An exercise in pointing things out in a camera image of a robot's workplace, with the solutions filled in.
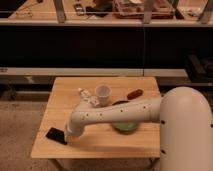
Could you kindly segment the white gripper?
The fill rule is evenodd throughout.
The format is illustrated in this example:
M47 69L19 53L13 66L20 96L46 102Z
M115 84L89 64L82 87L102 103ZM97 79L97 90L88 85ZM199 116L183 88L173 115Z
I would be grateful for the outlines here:
M84 127L76 125L75 123L67 122L65 124L65 136L68 138L80 137L84 132Z

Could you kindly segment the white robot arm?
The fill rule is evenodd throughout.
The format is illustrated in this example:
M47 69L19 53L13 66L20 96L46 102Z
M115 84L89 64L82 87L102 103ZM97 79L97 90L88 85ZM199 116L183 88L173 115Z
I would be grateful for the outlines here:
M213 171L213 112L199 91L176 87L162 97L102 108L84 97L65 125L65 139L81 136L88 125L117 122L160 124L161 171Z

